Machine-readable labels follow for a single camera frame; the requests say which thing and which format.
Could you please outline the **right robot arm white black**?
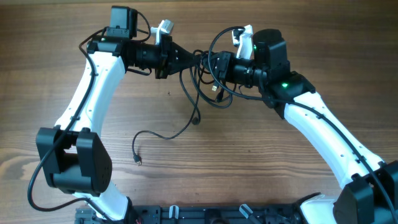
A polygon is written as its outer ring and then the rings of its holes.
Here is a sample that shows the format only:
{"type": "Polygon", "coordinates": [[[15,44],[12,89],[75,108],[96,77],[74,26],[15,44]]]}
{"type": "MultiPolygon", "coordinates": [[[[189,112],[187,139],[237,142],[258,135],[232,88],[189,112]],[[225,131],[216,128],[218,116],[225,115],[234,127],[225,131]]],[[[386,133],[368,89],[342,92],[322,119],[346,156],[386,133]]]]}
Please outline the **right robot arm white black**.
{"type": "Polygon", "coordinates": [[[214,88],[257,87],[257,100],[298,129],[336,177],[338,197],[313,194],[297,202],[304,223],[396,223],[397,163],[364,147],[333,115],[315,87],[291,70],[281,32],[231,27],[236,53],[208,50],[200,63],[214,88]]]}

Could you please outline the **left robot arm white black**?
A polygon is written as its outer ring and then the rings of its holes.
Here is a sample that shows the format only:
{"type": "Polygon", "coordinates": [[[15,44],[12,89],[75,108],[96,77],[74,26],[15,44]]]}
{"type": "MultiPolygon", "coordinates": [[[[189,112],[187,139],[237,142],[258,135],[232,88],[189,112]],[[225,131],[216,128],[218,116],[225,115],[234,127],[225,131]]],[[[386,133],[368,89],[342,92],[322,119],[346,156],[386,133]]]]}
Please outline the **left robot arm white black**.
{"type": "Polygon", "coordinates": [[[113,94],[127,72],[158,79],[193,66],[198,57],[171,38],[172,23],[150,29],[155,43],[137,39],[142,14],[113,6],[109,26],[84,40],[79,48],[86,67],[76,92],[52,128],[41,128],[36,145],[37,170],[48,186],[86,202],[105,223],[140,223],[131,199],[111,181],[111,158],[101,142],[101,130],[113,94]]]}

